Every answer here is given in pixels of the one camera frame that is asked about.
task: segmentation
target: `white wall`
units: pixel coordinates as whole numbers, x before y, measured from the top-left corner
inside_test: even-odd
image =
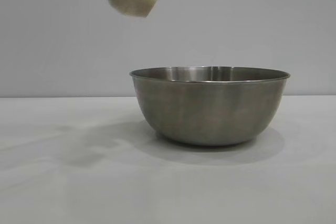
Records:
[[[147,19],[106,0],[0,0],[0,97],[133,95],[129,71],[267,67],[287,94],[336,94],[336,0],[160,0]]]

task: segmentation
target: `metal bowl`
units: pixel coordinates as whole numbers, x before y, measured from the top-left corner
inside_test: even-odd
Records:
[[[130,73],[147,122],[161,135],[207,146],[254,139],[273,119],[286,72],[241,67],[169,67]]]

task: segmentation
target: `bowl rim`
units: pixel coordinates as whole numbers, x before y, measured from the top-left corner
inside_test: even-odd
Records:
[[[282,73],[284,76],[279,78],[272,78],[272,79],[261,79],[261,80],[243,80],[243,81],[181,81],[181,80],[166,80],[166,79],[158,79],[152,77],[144,77],[139,76],[136,72],[139,71],[146,71],[146,70],[160,70],[160,69],[189,69],[189,68],[240,68],[240,69],[254,69],[254,70],[269,70],[278,73]],[[159,81],[159,82],[169,82],[169,83],[185,83],[185,84],[241,84],[241,83],[263,83],[263,82],[272,82],[272,81],[279,81],[279,80],[286,80],[290,78],[290,74],[285,71],[270,69],[270,68],[255,68],[255,67],[233,67],[233,66],[198,66],[198,67],[155,67],[155,68],[143,68],[133,70],[129,73],[129,75],[136,79],[144,79],[144,80],[151,80],[151,81]]]

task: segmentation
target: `sponge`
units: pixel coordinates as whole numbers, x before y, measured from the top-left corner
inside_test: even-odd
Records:
[[[133,17],[147,17],[157,0],[109,0],[118,12]]]

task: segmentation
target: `white table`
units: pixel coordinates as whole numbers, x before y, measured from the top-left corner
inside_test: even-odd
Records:
[[[0,99],[1,224],[335,224],[336,97],[258,140],[158,140],[135,98]]]

